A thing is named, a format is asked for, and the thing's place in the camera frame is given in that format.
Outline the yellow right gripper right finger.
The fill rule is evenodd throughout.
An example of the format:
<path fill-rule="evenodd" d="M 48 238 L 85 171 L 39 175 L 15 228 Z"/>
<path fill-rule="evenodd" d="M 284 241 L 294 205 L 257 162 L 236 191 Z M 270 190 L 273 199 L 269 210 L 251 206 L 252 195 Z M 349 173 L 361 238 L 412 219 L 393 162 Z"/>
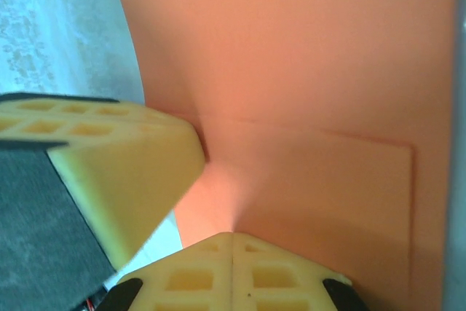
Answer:
<path fill-rule="evenodd" d="M 232 309 L 368 310 L 346 276 L 243 233 L 233 234 Z"/>

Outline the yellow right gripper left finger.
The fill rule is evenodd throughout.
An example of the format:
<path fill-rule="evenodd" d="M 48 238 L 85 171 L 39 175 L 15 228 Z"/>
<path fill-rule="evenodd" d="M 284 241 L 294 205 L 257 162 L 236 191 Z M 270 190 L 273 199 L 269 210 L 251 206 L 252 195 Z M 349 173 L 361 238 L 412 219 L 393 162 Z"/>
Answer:
<path fill-rule="evenodd" d="M 123 276 L 98 310 L 231 310 L 233 234 L 219 233 Z"/>

